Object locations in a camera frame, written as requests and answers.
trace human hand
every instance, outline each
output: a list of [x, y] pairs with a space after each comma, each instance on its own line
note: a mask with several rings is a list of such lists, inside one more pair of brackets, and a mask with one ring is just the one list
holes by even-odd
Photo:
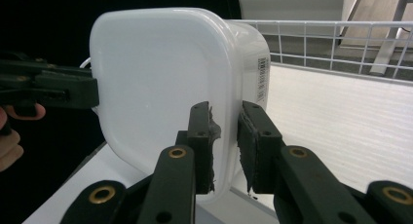
[[[13, 106], [5, 106], [0, 108], [0, 129], [7, 122], [7, 115], [19, 120], [39, 120], [46, 114], [46, 109], [40, 104], [35, 105], [37, 115], [34, 117], [19, 116], [16, 114]], [[17, 159], [21, 157], [24, 150], [19, 145], [20, 136], [12, 130], [8, 135], [0, 135], [0, 172], [11, 166]]]

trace barcode label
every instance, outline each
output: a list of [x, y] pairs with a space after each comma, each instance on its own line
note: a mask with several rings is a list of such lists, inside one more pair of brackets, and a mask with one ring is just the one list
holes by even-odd
[[257, 102], [263, 100], [267, 95], [268, 64], [267, 57], [258, 59]]

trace ribbed white surface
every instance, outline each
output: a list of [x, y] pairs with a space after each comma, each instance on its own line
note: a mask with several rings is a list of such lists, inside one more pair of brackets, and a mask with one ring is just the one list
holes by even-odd
[[412, 86], [273, 66], [267, 113], [287, 145], [313, 150], [341, 182], [413, 187]]

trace white table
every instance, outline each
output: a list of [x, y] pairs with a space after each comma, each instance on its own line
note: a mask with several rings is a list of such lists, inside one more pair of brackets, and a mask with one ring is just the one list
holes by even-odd
[[[273, 66], [267, 113], [287, 145], [313, 150], [341, 182], [362, 192], [381, 179], [413, 187], [411, 85]], [[128, 187], [145, 176], [105, 146], [24, 223], [58, 223], [96, 181]], [[245, 190], [239, 173], [216, 204], [197, 205], [197, 223], [278, 223], [272, 196]]]

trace white container lid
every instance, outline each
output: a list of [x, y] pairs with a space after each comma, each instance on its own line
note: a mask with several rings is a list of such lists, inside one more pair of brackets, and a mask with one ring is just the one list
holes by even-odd
[[238, 162], [244, 58], [236, 33], [211, 12], [172, 8], [107, 13], [91, 34], [102, 131], [135, 168], [152, 173], [161, 151], [187, 130], [191, 106], [209, 101], [222, 133], [213, 145], [215, 192], [197, 196], [201, 203], [229, 190]]

